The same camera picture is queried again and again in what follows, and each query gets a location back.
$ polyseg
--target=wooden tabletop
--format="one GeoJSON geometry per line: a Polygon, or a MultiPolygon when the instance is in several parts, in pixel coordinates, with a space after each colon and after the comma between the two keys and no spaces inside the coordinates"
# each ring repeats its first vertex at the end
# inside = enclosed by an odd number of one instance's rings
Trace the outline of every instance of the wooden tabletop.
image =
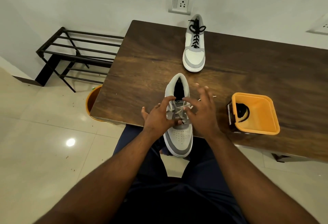
{"type": "Polygon", "coordinates": [[[196,82],[217,96],[220,128],[235,144],[328,161],[328,50],[205,32],[205,66],[191,73],[182,64],[185,33],[132,21],[91,115],[142,126],[141,108],[161,102],[172,77],[183,73],[191,97],[199,98],[196,82]],[[226,106],[235,92],[269,96],[280,133],[229,132],[226,106]]]}

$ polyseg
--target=shoe insole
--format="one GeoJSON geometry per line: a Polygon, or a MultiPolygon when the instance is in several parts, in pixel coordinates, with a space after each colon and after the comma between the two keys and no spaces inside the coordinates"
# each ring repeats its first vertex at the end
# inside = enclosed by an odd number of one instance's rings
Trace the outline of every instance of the shoe insole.
{"type": "Polygon", "coordinates": [[[178,79],[178,81],[175,84],[174,96],[176,97],[176,99],[175,99],[176,102],[177,101],[182,101],[182,98],[184,98],[183,84],[182,84],[180,78],[178,79]]]}

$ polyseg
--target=sneaker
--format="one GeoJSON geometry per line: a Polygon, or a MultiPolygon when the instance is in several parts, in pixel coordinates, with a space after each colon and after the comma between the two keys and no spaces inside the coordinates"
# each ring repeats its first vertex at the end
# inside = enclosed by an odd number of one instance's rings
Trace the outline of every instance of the sneaker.
{"type": "Polygon", "coordinates": [[[189,22],[186,44],[183,52],[183,66],[190,72],[199,72],[205,65],[205,46],[203,19],[196,14],[189,22]]]}
{"type": "Polygon", "coordinates": [[[165,97],[167,96],[175,96],[176,99],[167,106],[166,118],[181,118],[183,124],[167,130],[163,135],[164,141],[174,156],[186,157],[193,146],[193,125],[183,111],[184,106],[190,105],[182,100],[182,98],[190,96],[189,85],[183,74],[178,73],[172,78],[165,90],[165,97]]]}

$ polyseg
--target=orange container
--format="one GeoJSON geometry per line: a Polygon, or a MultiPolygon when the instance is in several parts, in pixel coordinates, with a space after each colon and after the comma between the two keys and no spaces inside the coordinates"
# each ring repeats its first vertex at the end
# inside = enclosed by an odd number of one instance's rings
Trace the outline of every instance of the orange container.
{"type": "Polygon", "coordinates": [[[275,107],[270,97],[235,93],[228,104],[228,114],[230,129],[236,133],[276,135],[280,132],[275,107]],[[245,121],[238,118],[236,103],[243,103],[248,107],[249,116],[245,121]]]}
{"type": "Polygon", "coordinates": [[[102,86],[102,85],[100,85],[100,86],[96,87],[94,90],[92,90],[92,91],[90,92],[90,94],[88,95],[86,101],[85,101],[85,109],[86,109],[88,115],[89,115],[92,119],[95,119],[95,118],[93,118],[93,117],[90,115],[90,112],[91,112],[91,109],[92,109],[92,107],[93,107],[93,105],[94,105],[94,102],[96,101],[96,98],[97,98],[97,96],[98,96],[98,94],[99,94],[99,92],[100,92],[100,90],[101,90],[101,86],[102,86]]]}

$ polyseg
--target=white shoelace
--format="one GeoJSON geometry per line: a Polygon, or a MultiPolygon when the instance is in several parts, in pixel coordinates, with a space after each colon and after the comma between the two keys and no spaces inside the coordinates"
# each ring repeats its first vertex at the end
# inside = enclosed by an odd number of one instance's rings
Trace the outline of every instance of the white shoelace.
{"type": "MultiPolygon", "coordinates": [[[[180,106],[180,107],[176,107],[176,109],[179,109],[177,112],[175,112],[175,114],[178,114],[179,115],[179,118],[181,119],[184,119],[183,117],[183,114],[182,114],[182,111],[183,111],[183,108],[184,107],[187,107],[187,106],[191,106],[191,104],[188,102],[186,105],[184,106],[180,106]]],[[[171,109],[169,111],[167,111],[166,113],[169,113],[169,112],[174,112],[174,108],[173,106],[171,107],[171,109]]]]}

